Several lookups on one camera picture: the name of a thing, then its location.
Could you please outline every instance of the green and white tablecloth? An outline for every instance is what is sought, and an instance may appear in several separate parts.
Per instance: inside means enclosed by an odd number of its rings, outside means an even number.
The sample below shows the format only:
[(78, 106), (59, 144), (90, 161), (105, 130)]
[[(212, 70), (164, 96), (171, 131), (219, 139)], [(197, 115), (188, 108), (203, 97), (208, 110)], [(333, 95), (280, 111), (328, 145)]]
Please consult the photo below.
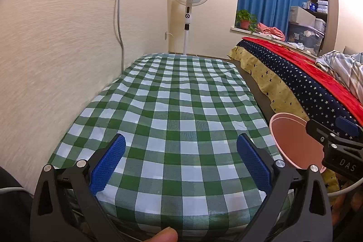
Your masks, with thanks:
[(49, 162), (72, 166), (121, 133), (125, 155), (97, 194), (107, 213), (138, 231), (171, 226), (185, 240), (230, 240), (265, 196), (237, 153), (242, 132), (280, 158), (233, 64), (146, 55), (88, 104)]

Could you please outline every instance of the gray cable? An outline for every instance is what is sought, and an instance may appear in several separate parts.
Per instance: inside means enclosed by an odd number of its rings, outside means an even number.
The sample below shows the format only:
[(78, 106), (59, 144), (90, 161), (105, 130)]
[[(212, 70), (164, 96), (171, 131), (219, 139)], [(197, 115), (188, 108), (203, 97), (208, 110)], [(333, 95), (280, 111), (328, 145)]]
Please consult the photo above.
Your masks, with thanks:
[(353, 191), (355, 188), (359, 187), (361, 184), (363, 184), (363, 178), (361, 178), (358, 182), (354, 183), (353, 185), (349, 186), (348, 188), (345, 188), (343, 190), (328, 193), (328, 197), (336, 197), (342, 194), (349, 193), (350, 191)]
[(22, 187), (13, 187), (13, 188), (10, 187), (10, 188), (2, 188), (2, 189), (0, 189), (0, 195), (1, 194), (8, 193), (8, 192), (15, 192), (15, 191), (25, 191), (26, 193), (29, 193), (27, 190), (25, 190)]
[(124, 63), (125, 63), (125, 50), (124, 50), (124, 46), (123, 46), (123, 42), (122, 42), (122, 38), (121, 38), (121, 31), (120, 31), (120, 0), (117, 0), (117, 31), (118, 31), (118, 37), (119, 37), (121, 50), (122, 50), (122, 53), (121, 53), (121, 74), (123, 74)]

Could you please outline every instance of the pink cloth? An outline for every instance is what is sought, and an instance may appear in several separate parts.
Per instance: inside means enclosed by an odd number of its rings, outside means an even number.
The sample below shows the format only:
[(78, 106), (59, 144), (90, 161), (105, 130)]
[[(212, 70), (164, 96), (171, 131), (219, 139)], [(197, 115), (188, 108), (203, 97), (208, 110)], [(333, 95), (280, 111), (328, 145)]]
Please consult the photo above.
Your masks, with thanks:
[(276, 38), (281, 41), (285, 41), (285, 35), (282, 33), (282, 31), (276, 27), (267, 27), (266, 25), (262, 23), (258, 23), (257, 29), (261, 31), (262, 34), (267, 36), (272, 36), (273, 38)]

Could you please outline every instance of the pink bucket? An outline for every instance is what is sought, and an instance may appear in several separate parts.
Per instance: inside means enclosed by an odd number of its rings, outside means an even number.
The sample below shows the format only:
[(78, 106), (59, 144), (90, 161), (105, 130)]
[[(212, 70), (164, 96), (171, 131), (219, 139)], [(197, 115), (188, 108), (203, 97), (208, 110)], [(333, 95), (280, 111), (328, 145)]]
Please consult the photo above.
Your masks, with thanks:
[(299, 169), (315, 164), (320, 173), (323, 146), (306, 133), (306, 121), (290, 113), (277, 113), (270, 120), (271, 135), (285, 162)]

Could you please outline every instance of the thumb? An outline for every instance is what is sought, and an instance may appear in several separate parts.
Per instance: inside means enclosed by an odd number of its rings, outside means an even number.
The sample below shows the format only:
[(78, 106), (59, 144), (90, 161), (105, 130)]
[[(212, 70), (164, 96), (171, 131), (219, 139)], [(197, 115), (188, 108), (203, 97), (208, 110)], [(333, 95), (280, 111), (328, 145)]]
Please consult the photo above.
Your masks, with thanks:
[(145, 240), (144, 242), (177, 242), (178, 233), (176, 230), (167, 227), (164, 230), (157, 233), (154, 237)]

